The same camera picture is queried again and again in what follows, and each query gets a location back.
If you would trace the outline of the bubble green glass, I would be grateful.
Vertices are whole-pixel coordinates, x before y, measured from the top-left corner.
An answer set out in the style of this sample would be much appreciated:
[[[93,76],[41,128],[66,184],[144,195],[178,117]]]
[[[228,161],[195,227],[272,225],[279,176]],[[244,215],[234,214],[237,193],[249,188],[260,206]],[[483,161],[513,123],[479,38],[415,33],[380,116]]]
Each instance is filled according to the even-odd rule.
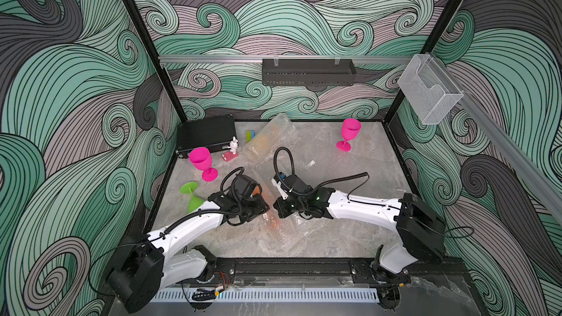
[[[203,198],[196,195],[197,188],[198,183],[195,181],[191,181],[183,184],[179,190],[181,194],[187,195],[189,197],[186,210],[188,214],[197,211],[205,203],[205,200]]]

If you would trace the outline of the bubble orange glass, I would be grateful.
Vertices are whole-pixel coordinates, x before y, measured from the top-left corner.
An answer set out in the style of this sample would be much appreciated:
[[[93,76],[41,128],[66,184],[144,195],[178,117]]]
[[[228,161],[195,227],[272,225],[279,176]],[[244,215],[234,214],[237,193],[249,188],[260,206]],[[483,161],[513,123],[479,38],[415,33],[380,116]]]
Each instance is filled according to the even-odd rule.
[[[297,233],[296,226],[291,219],[279,218],[277,210],[273,207],[278,195],[272,191],[271,184],[265,179],[261,179],[261,186],[263,199],[270,207],[268,212],[262,215],[263,239],[266,241],[268,250],[272,252],[280,253],[283,250],[290,250],[296,243],[294,236]]]

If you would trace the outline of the pink wine glass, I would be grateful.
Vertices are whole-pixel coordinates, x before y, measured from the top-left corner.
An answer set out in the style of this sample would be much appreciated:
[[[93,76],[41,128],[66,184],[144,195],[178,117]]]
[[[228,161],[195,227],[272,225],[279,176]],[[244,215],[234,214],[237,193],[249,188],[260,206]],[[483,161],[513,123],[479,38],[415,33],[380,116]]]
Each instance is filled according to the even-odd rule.
[[[350,152],[350,141],[354,140],[360,133],[362,128],[361,122],[355,118],[347,118],[342,123],[341,136],[343,140],[336,144],[336,147],[342,152]]]
[[[206,147],[193,149],[189,154],[189,161],[202,172],[204,181],[211,182],[218,177],[218,170],[212,167],[212,156]]]

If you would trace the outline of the bubble yellow glass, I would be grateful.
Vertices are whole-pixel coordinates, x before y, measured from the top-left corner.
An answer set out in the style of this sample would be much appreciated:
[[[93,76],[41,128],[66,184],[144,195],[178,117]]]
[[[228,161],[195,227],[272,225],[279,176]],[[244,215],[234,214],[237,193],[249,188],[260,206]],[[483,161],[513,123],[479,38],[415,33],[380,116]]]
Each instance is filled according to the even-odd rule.
[[[267,123],[256,136],[244,146],[242,154],[253,162],[262,162],[273,155],[276,148],[295,130],[289,117],[278,114]]]

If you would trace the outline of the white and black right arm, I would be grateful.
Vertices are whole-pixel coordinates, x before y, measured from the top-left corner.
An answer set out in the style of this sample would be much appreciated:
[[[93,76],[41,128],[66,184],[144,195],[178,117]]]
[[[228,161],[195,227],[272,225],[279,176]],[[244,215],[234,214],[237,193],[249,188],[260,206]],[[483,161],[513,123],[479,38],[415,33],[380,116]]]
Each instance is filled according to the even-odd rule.
[[[400,240],[386,248],[378,264],[393,274],[421,261],[440,263],[444,256],[445,222],[419,197],[378,199],[348,195],[322,187],[311,195],[298,196],[281,183],[274,183],[280,197],[274,203],[279,217],[303,213],[313,218],[352,219],[387,229]]]

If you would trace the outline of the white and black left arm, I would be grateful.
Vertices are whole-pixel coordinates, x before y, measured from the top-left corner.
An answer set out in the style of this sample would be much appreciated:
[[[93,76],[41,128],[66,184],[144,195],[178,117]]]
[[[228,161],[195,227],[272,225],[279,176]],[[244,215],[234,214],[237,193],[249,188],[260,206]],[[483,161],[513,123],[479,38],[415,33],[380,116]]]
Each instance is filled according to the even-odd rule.
[[[244,224],[268,210],[259,194],[237,198],[214,193],[198,210],[170,225],[127,236],[113,252],[103,279],[128,313],[138,312],[162,289],[186,279],[205,278],[213,255],[202,248],[180,254],[188,244],[231,218],[238,217]]]

